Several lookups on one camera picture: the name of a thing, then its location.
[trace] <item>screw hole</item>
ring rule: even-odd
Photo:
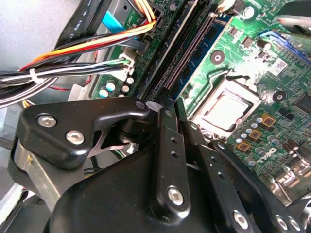
[[[178,143],[177,140],[175,138],[173,138],[173,137],[171,138],[171,141],[174,142],[175,144]]]
[[[224,179],[224,176],[223,176],[223,174],[221,172],[218,172],[218,175],[219,175],[220,178]]]
[[[173,117],[173,114],[169,111],[169,110],[165,110],[166,115],[168,115],[169,117]]]
[[[225,149],[224,146],[223,146],[223,144],[221,144],[220,142],[218,142],[217,145],[218,145],[221,149],[223,149],[223,150]]]
[[[172,151],[172,152],[171,152],[171,155],[172,155],[174,158],[178,159],[178,155],[177,155],[177,153],[176,153],[175,151]]]
[[[136,104],[136,106],[137,106],[138,108],[140,108],[140,109],[145,109],[145,105],[144,105],[143,103],[137,101],[135,104]]]

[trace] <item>blue wire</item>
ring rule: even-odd
[[[120,33],[126,31],[126,29],[120,24],[120,22],[111,14],[110,11],[107,11],[102,23],[105,25],[105,27],[108,28],[109,31],[112,33]]]

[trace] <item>black plastic bracket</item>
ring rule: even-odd
[[[150,206],[162,222],[173,225],[190,213],[184,139],[177,132],[173,100],[160,109],[158,130]]]
[[[260,233],[261,231],[248,217],[219,154],[207,147],[199,127],[187,121],[183,104],[177,101],[176,106],[179,114],[179,130],[185,140],[187,162],[196,162],[200,168],[218,231]]]
[[[245,195],[251,200],[251,212],[256,225],[262,232],[305,232],[302,224],[294,220],[290,211],[227,145],[220,140],[213,140],[209,146],[221,155],[222,161],[230,170],[231,179],[239,181],[238,183],[242,184],[242,188],[247,190]]]
[[[35,105],[21,113],[16,135],[32,153],[59,168],[75,169],[82,166],[91,151],[95,131],[107,135],[118,121],[142,120],[148,113],[148,107],[133,97]],[[40,116],[53,117],[56,125],[40,125]],[[84,137],[80,145],[66,139],[73,130]]]

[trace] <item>yellow wire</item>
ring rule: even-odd
[[[24,107],[24,108],[30,107],[30,105],[29,105],[29,104],[27,103],[27,101],[25,101],[25,100],[22,102],[22,104],[23,104],[23,107]]]
[[[151,30],[152,27],[155,25],[155,23],[156,23],[155,15],[154,15],[154,13],[153,13],[149,3],[146,0],[136,0],[135,2],[137,4],[137,6],[140,5],[142,7],[142,9],[143,9],[143,11],[144,11],[144,13],[145,13],[145,15],[147,17],[147,20],[148,20],[149,24],[142,25],[142,26],[139,26],[139,27],[136,27],[136,28],[132,28],[132,29],[129,29],[129,30],[125,31],[125,32],[117,33],[117,34],[109,36],[109,37],[105,37],[105,38],[101,38],[101,39],[85,42],[85,43],[82,43],[82,44],[79,44],[79,45],[75,45],[75,46],[71,46],[71,47],[68,47],[68,48],[64,48],[64,49],[61,49],[61,50],[56,50],[56,51],[48,52],[48,53],[45,53],[43,55],[38,56],[34,60],[34,62],[43,60],[43,59],[45,59],[47,57],[50,57],[50,56],[59,55],[59,54],[62,54],[62,53],[73,51],[73,50],[79,50],[79,49],[82,49],[82,48],[85,48],[85,47],[88,47],[88,46],[94,46],[94,45],[97,45],[97,44],[106,43],[108,41],[117,41],[117,40],[124,39],[124,38],[127,38],[127,37],[131,37],[131,36],[135,36],[135,35],[138,35],[138,34],[146,33],[147,31]]]
[[[140,28],[129,29],[126,33],[118,33],[116,35],[97,39],[94,41],[85,42],[85,43],[75,45],[75,46],[71,46],[71,47],[68,47],[68,48],[65,48],[62,50],[52,51],[52,52],[38,56],[34,61],[36,62],[38,60],[42,60],[42,59],[49,57],[49,56],[58,55],[61,53],[72,51],[72,50],[82,49],[84,47],[93,46],[93,45],[100,44],[100,43],[105,43],[105,42],[110,41],[110,40],[120,40],[120,39],[124,39],[126,37],[131,37],[131,36],[135,36],[138,34],[143,34],[143,33],[146,33],[147,31],[151,30],[155,23],[156,22],[152,22],[150,24],[143,25]]]
[[[147,2],[147,0],[142,0],[142,1],[145,3],[145,5],[146,5],[146,7],[147,7],[147,9],[148,9],[148,11],[149,11],[149,13],[150,13],[150,15],[151,15],[152,20],[155,20],[156,17],[155,17],[155,15],[154,15],[154,12],[153,12],[151,6],[150,6],[149,3]]]
[[[144,13],[147,17],[148,22],[149,23],[152,22],[150,12],[148,11],[148,8],[146,7],[145,3],[142,0],[138,0],[138,2],[140,3],[142,9],[144,10]]]
[[[141,4],[140,4],[139,0],[135,0],[134,2],[135,2],[135,4],[137,5],[138,9],[139,9],[141,12],[144,13],[144,10],[143,10],[143,8],[141,7]]]

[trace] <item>chip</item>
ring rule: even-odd
[[[253,40],[249,37],[246,37],[242,44],[244,45],[244,47],[248,48],[251,46],[252,43],[253,43]]]
[[[237,148],[243,152],[246,152],[250,148],[250,145],[247,142],[242,141],[237,145]]]
[[[253,130],[248,136],[257,140],[261,137],[262,132],[258,131],[258,130]]]
[[[233,28],[230,32],[230,35],[235,36],[238,33],[238,29]]]
[[[268,127],[271,127],[274,125],[274,123],[276,122],[276,120],[270,116],[269,114],[267,113],[263,113],[261,115],[261,118],[262,118],[262,123],[265,125],[265,126],[268,126]]]
[[[260,52],[258,55],[259,58],[264,58],[267,54],[265,52]]]
[[[295,106],[302,110],[304,113],[311,113],[311,96],[308,94],[303,94],[296,100]]]

